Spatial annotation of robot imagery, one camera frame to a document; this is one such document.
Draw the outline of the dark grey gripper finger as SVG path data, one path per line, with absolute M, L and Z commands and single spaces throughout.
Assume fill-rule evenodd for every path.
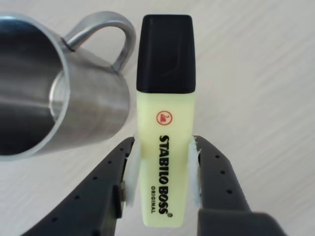
M 190 172 L 199 236 L 278 236 L 278 222 L 253 212 L 228 158 L 201 136 L 190 145 Z
M 113 236 L 123 213 L 123 175 L 134 143 L 119 143 L 26 236 Z

